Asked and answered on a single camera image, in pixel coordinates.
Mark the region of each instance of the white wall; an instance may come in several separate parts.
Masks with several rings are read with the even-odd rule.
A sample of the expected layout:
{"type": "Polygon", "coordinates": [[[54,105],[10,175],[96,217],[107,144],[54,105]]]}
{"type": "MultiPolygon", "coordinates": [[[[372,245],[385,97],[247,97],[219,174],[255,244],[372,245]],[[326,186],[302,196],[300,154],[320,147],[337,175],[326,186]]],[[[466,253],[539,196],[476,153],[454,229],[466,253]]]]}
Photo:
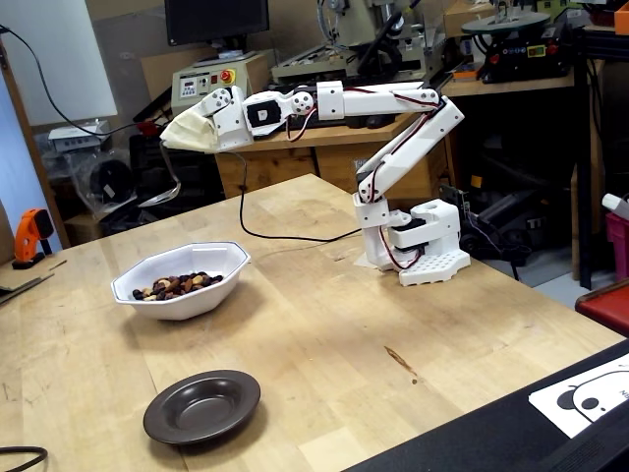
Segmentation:
{"type": "MultiPolygon", "coordinates": [[[[14,234],[22,214],[30,208],[48,208],[30,160],[9,91],[0,74],[0,202],[14,234]]],[[[50,238],[54,252],[61,250],[57,233],[50,238]]]]}
{"type": "MultiPolygon", "coordinates": [[[[30,44],[52,97],[70,119],[117,114],[85,0],[0,0],[0,24],[30,44]]],[[[10,34],[2,41],[30,124],[62,121],[46,99],[29,51],[10,34]]]]}

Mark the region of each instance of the floor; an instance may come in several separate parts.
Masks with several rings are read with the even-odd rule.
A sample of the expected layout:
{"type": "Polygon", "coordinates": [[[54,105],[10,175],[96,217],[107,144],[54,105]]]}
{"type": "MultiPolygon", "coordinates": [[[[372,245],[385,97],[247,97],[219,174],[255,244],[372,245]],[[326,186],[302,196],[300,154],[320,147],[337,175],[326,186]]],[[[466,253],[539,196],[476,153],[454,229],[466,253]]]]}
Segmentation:
{"type": "MultiPolygon", "coordinates": [[[[572,251],[570,247],[539,251],[531,255],[524,267],[518,267],[520,281],[542,292],[568,308],[574,309],[577,299],[589,292],[572,278],[572,251]]],[[[509,263],[484,261],[485,264],[513,276],[509,263]]],[[[606,287],[615,281],[611,270],[601,270],[592,277],[594,290],[606,287]]]]}

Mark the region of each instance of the red wire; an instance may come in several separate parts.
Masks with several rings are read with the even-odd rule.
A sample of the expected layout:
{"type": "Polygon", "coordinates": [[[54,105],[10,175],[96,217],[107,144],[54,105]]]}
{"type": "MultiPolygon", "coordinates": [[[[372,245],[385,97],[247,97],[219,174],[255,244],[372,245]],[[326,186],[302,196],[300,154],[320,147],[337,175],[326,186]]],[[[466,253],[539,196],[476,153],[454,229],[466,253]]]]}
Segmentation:
{"type": "Polygon", "coordinates": [[[393,148],[393,150],[391,151],[391,154],[394,154],[397,149],[401,148],[403,145],[405,145],[411,138],[413,138],[415,135],[417,135],[417,132],[420,131],[422,129],[422,127],[426,124],[426,122],[429,120],[429,116],[428,115],[423,115],[422,119],[420,120],[420,122],[416,125],[416,127],[413,129],[413,131],[411,131],[411,133],[409,133],[406,138],[404,138],[402,141],[400,141],[396,147],[393,148]]]}
{"type": "MultiPolygon", "coordinates": [[[[359,91],[361,93],[375,93],[375,91],[373,91],[373,90],[367,90],[367,89],[364,89],[364,88],[356,88],[356,87],[345,87],[344,90],[345,91],[359,91]]],[[[416,103],[418,105],[429,106],[431,108],[438,108],[437,105],[435,105],[434,103],[429,102],[429,101],[416,100],[414,98],[411,98],[410,96],[400,95],[399,93],[395,93],[395,92],[392,92],[392,94],[398,100],[410,101],[411,103],[416,103]]]]}
{"type": "Polygon", "coordinates": [[[407,268],[411,268],[412,266],[414,266],[417,261],[420,259],[420,257],[422,256],[422,253],[420,253],[420,250],[418,249],[417,251],[417,255],[415,256],[415,258],[409,262],[409,264],[404,267],[403,265],[401,265],[400,263],[398,263],[395,258],[393,257],[393,253],[391,252],[391,249],[388,247],[388,245],[386,244],[386,241],[384,240],[384,233],[382,233],[382,226],[380,226],[378,228],[379,232],[380,232],[380,240],[382,241],[382,244],[384,245],[384,249],[386,249],[386,253],[389,255],[389,258],[391,259],[391,261],[393,262],[393,264],[399,268],[400,270],[406,270],[407,268]]]}
{"type": "Polygon", "coordinates": [[[311,112],[308,115],[306,115],[306,120],[304,120],[304,126],[302,127],[300,132],[297,134],[297,136],[292,139],[291,139],[291,130],[289,128],[291,117],[289,116],[288,118],[286,118],[286,139],[289,142],[294,143],[295,141],[298,141],[304,135],[304,133],[306,132],[306,127],[308,126],[308,120],[311,119],[311,116],[313,116],[313,113],[315,112],[316,112],[316,106],[314,106],[311,112]]]}

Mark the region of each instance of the monitor screen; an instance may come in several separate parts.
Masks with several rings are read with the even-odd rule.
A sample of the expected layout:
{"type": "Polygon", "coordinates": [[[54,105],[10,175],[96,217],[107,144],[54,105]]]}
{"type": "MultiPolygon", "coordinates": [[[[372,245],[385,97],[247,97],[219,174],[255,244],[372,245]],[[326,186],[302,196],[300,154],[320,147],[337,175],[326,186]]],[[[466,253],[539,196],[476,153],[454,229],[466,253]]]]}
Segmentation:
{"type": "Polygon", "coordinates": [[[171,46],[268,30],[267,0],[166,0],[171,46]]]}

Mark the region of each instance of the white bowl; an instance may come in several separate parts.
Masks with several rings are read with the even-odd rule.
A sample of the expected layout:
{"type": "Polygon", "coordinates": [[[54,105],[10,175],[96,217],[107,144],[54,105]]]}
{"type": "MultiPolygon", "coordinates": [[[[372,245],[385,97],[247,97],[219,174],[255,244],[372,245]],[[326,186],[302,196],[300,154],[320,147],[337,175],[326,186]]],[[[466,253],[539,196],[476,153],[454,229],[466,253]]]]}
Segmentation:
{"type": "Polygon", "coordinates": [[[111,282],[116,302],[131,305],[145,317],[157,320],[187,320],[218,306],[238,283],[238,277],[251,256],[233,242],[194,243],[140,261],[111,282]],[[204,271],[222,275],[223,280],[173,300],[136,300],[135,289],[152,287],[158,277],[179,276],[204,271]]]}

